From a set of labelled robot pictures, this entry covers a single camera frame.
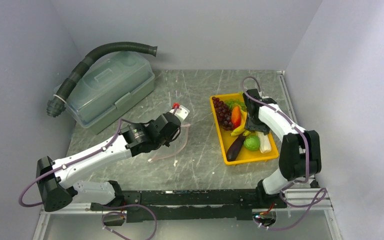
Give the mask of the green white celery stalk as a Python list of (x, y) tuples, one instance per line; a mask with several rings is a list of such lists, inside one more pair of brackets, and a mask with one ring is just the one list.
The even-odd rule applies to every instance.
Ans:
[(259, 139), (259, 151), (262, 154), (269, 153), (272, 150), (269, 135), (264, 134), (263, 132), (256, 132), (256, 135)]

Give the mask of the clear pink zip top bag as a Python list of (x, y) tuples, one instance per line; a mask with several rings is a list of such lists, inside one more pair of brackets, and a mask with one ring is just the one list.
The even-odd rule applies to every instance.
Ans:
[(170, 146), (162, 146), (158, 150), (156, 150), (153, 155), (148, 159), (148, 162), (154, 162), (157, 160), (166, 159), (169, 157), (176, 156), (179, 154), (187, 145), (188, 136), (189, 136), (189, 123), (183, 123), (180, 128), (180, 134), (178, 138), (170, 143)]

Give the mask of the yellow plastic tray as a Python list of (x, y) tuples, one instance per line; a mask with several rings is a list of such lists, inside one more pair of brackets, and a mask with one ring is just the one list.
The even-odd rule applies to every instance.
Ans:
[[(240, 150), (238, 157), (236, 158), (236, 160), (228, 162), (226, 159), (226, 153), (227, 153), (229, 147), (232, 145), (232, 143), (235, 141), (235, 139), (238, 136), (235, 136), (235, 137), (230, 136), (231, 132), (234, 129), (232, 131), (226, 131), (219, 126), (219, 123), (218, 123), (217, 118), (216, 118), (216, 111), (215, 111), (215, 108), (214, 108), (213, 102), (212, 102), (212, 97), (220, 98), (220, 100), (223, 102), (225, 102), (226, 100), (230, 100), (230, 99), (239, 100), (239, 101), (244, 102), (244, 103), (245, 103), (245, 101), (244, 101), (242, 93), (229, 93), (229, 94), (222, 94), (222, 95), (212, 95), (210, 97), (210, 105), (211, 105), (211, 110), (212, 110), (214, 122), (216, 125), (216, 131), (217, 131), (218, 139), (219, 139), (220, 146), (221, 146), (221, 153), (222, 153), (223, 161), (226, 165), (233, 166), (233, 165), (245, 164), (245, 163), (270, 161), (270, 160), (273, 160), (273, 159), (279, 157), (280, 154), (279, 154), (279, 151), (276, 147), (274, 138), (273, 138), (272, 134), (269, 133), (268, 137), (269, 137), (269, 141), (270, 141), (270, 144), (272, 147), (272, 150), (270, 152), (261, 153), (260, 150), (249, 151), (243, 145), (241, 150)], [(256, 135), (256, 133), (253, 131), (245, 130), (240, 135), (244, 135), (247, 137), (250, 135)]]

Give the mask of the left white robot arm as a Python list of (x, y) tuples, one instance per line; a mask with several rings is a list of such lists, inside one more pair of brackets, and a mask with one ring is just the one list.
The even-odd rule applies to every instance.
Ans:
[(119, 209), (125, 195), (117, 181), (89, 182), (82, 178), (111, 163), (169, 147), (180, 135), (188, 115), (184, 107), (172, 109), (155, 120), (119, 127), (106, 141), (75, 155), (56, 160), (41, 158), (36, 176), (44, 210), (58, 211), (73, 201)]

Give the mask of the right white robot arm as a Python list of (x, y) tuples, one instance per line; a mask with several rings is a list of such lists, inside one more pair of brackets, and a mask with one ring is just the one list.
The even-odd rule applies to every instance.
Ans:
[(255, 133), (273, 133), (281, 141), (278, 168), (261, 180), (255, 194), (256, 203), (267, 208), (275, 194), (294, 182), (305, 181), (322, 170), (320, 136), (289, 118), (270, 97), (261, 97), (257, 89), (243, 93), (247, 109), (245, 129)]

